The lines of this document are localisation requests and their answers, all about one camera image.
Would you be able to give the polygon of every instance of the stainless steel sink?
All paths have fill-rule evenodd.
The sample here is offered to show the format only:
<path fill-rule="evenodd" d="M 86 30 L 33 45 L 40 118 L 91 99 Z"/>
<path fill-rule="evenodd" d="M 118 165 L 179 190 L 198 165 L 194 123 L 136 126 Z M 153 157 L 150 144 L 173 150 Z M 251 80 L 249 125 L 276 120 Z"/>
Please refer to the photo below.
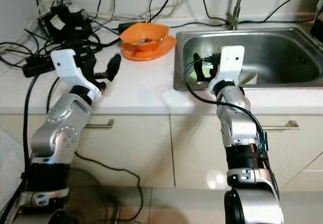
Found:
<path fill-rule="evenodd" d="M 243 31 L 179 32 L 176 35 L 174 88 L 186 90 L 183 72 L 193 54 L 201 58 L 219 53 L 226 45 L 243 45 L 245 56 L 241 78 L 255 76 L 245 88 L 323 87 L 323 52 L 309 36 L 297 28 Z M 203 90 L 188 72 L 193 89 Z"/>

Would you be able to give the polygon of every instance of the kitchen counter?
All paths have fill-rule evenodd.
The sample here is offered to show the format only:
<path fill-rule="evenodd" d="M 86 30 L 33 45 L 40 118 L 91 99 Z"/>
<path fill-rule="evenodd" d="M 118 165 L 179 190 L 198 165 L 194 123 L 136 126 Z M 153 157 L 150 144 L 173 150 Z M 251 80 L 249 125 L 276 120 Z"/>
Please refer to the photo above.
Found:
<path fill-rule="evenodd" d="M 160 23 L 171 25 L 167 21 Z M 265 23 L 240 25 L 239 29 L 299 27 L 305 31 L 309 25 L 286 23 Z M 190 25 L 171 28 L 170 34 L 176 36 L 179 31 L 224 30 L 220 27 Z M 100 30 L 102 43 L 115 39 L 108 31 Z M 106 64 L 114 54 L 120 52 L 120 46 L 114 45 L 96 54 L 95 71 L 105 71 Z M 215 114 L 214 105 L 205 104 L 193 98 L 187 91 L 173 89 L 175 48 L 167 55 L 146 62 L 134 62 L 122 58 L 120 70 L 112 84 L 107 86 L 102 99 L 94 106 L 94 114 Z M 49 89 L 56 78 L 55 72 L 39 77 L 32 90 L 29 103 L 30 114 L 44 114 Z M 0 114 L 22 114 L 26 92 L 31 78 L 25 78 L 19 69 L 10 69 L 0 77 Z M 55 88 L 51 105 L 69 89 L 63 82 Z M 246 89 L 254 114 L 323 114 L 322 88 L 302 89 Z M 199 91 L 204 98 L 215 99 L 206 91 Z"/>

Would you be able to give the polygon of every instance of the cabinet handle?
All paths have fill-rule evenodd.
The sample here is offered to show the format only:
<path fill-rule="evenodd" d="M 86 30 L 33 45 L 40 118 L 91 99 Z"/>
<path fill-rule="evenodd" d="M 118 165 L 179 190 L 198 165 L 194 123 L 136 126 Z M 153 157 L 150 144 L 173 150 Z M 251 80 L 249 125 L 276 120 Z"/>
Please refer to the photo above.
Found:
<path fill-rule="evenodd" d="M 110 119 L 107 124 L 87 124 L 85 128 L 112 128 L 115 123 L 115 119 Z"/>
<path fill-rule="evenodd" d="M 290 120 L 284 126 L 268 126 L 262 127 L 264 130 L 274 130 L 274 131 L 285 131 L 285 130 L 299 130 L 299 126 L 296 121 Z"/>

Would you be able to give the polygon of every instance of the floor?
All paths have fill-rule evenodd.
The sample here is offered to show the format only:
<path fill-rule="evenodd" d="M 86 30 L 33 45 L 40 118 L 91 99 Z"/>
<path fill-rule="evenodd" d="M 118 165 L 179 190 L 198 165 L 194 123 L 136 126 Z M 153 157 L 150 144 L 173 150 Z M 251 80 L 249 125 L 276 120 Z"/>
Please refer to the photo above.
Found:
<path fill-rule="evenodd" d="M 105 208 L 109 200 L 103 196 L 118 197 L 122 219 L 131 218 L 140 206 L 135 187 L 100 187 L 89 174 L 81 172 L 70 179 L 71 199 L 67 209 L 82 216 L 81 223 L 114 223 L 103 221 L 113 210 L 111 204 Z M 225 224 L 223 196 L 222 191 L 143 188 L 142 211 L 133 221 L 120 223 Z M 281 206 L 287 224 L 323 224 L 323 192 L 281 193 Z"/>

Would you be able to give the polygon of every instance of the orange bowl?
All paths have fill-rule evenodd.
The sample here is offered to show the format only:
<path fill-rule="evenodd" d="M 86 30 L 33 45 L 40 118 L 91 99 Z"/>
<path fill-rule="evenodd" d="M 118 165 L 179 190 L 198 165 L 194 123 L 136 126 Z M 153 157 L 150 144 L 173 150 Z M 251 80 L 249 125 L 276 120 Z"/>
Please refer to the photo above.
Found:
<path fill-rule="evenodd" d="M 134 46 L 136 50 L 151 51 L 161 44 L 162 40 L 168 36 L 169 27 L 158 24 L 138 22 L 130 26 L 119 37 L 123 43 Z M 149 40 L 137 45 L 141 40 Z"/>

